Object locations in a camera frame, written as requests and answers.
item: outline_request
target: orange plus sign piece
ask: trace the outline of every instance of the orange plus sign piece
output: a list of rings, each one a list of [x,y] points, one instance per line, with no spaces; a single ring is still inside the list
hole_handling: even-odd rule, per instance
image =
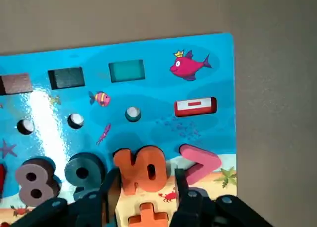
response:
[[[168,227],[168,214],[154,213],[152,203],[143,203],[140,215],[129,217],[129,227]]]

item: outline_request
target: small clownfish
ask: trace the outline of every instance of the small clownfish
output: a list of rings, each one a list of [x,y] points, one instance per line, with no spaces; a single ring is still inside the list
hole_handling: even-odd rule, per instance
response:
[[[98,91],[95,95],[92,92],[88,92],[90,97],[90,104],[92,105],[95,101],[102,106],[106,107],[110,103],[110,97],[103,91]]]

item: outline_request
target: yellow fish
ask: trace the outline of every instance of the yellow fish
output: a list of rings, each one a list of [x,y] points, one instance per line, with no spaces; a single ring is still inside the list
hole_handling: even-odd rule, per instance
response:
[[[59,96],[56,96],[55,98],[54,97],[49,97],[49,98],[50,98],[50,104],[51,105],[55,105],[55,104],[61,105],[61,101],[60,101],[60,97]]]

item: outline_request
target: red minus sign piece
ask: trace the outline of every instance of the red minus sign piece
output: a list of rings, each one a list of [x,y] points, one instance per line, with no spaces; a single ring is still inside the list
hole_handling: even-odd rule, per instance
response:
[[[217,111],[217,99],[215,97],[207,97],[178,101],[175,102],[174,108],[177,117],[211,114]]]

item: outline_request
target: brown rectangular block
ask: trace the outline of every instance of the brown rectangular block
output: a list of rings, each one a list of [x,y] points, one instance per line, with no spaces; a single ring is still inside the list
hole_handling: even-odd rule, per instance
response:
[[[27,73],[1,76],[0,95],[32,92],[32,85]]]

